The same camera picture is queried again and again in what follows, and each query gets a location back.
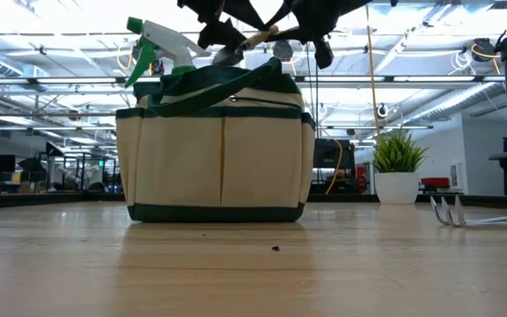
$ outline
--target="garden tool bag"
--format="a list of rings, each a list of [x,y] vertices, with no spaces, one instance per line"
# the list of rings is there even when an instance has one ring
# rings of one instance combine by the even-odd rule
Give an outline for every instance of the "garden tool bag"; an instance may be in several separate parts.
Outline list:
[[[286,222],[303,213],[315,123],[281,62],[208,66],[136,84],[118,110],[122,186],[133,220]]]

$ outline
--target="wooden table surface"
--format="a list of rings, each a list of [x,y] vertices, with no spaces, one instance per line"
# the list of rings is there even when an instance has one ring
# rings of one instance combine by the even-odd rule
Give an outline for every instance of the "wooden table surface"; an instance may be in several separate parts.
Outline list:
[[[507,230],[443,227],[429,205],[314,203],[259,225],[138,224],[120,203],[0,210],[0,316],[506,315]]]

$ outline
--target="cable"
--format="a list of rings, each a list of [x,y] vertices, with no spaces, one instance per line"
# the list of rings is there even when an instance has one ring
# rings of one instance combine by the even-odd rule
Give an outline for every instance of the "cable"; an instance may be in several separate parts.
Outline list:
[[[134,46],[130,47],[130,53],[129,53],[129,64],[127,66],[124,66],[122,63],[121,63],[121,56],[120,55],[117,55],[116,56],[116,62],[119,64],[119,67],[124,69],[124,70],[127,70],[130,68],[130,66],[132,65],[132,51],[134,50]]]
[[[500,55],[488,55],[488,54],[483,54],[483,53],[479,53],[478,51],[476,51],[474,48],[476,48],[478,45],[476,44],[473,44],[473,46],[471,47],[471,50],[473,51],[473,53],[477,54],[478,56],[482,56],[482,57],[486,57],[486,58],[499,58]]]
[[[369,72],[371,74],[371,90],[373,95],[373,114],[375,118],[375,129],[377,130],[377,136],[380,136],[380,130],[378,128],[378,115],[377,115],[377,95],[375,92],[375,66],[373,65],[373,46],[371,42],[371,20],[369,17],[369,5],[365,5],[365,11],[367,13],[367,42],[369,45]]]
[[[343,148],[342,148],[342,144],[339,143],[338,140],[336,140],[332,136],[330,136],[325,130],[322,130],[322,131],[324,131],[324,133],[326,133],[326,135],[329,138],[334,140],[334,142],[336,142],[338,144],[338,147],[340,148],[340,157],[338,158],[338,164],[335,166],[334,177],[332,178],[332,182],[330,183],[330,186],[327,188],[327,191],[326,191],[326,195],[328,195],[330,193],[330,190],[334,186],[335,179],[337,178],[338,171],[340,170],[340,164],[342,163],[342,159],[343,159]]]
[[[308,54],[308,43],[306,43],[306,63],[308,64],[308,77],[310,77],[310,55]],[[310,86],[310,111],[312,113],[312,117],[315,116],[314,113],[314,99],[312,98],[312,80],[308,81],[308,85]]]
[[[496,62],[495,58],[492,59],[492,63],[494,63],[494,68],[496,69],[496,73],[498,73],[498,75],[501,75],[500,69],[498,68],[498,63]]]

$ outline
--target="spray bottle trigger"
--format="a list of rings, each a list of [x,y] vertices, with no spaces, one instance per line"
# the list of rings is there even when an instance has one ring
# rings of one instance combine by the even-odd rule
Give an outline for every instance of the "spray bottle trigger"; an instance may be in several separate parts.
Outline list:
[[[140,39],[138,42],[138,46],[140,47],[140,54],[138,55],[138,61],[134,67],[134,71],[129,77],[129,80],[124,85],[124,87],[132,86],[138,78],[140,78],[144,72],[149,68],[151,63],[156,62],[156,48],[157,45],[148,41],[144,37]]]

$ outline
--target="spray bottle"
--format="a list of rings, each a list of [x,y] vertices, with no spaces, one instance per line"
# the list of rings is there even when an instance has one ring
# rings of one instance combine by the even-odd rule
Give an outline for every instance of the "spray bottle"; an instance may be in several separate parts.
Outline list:
[[[173,60],[172,74],[180,74],[196,69],[188,48],[196,53],[195,57],[210,55],[209,52],[200,48],[185,35],[148,20],[143,22],[139,18],[129,18],[127,28],[132,33],[141,34],[142,37],[137,44],[140,48],[138,61],[125,87],[133,85],[144,74],[149,65],[160,57]]]

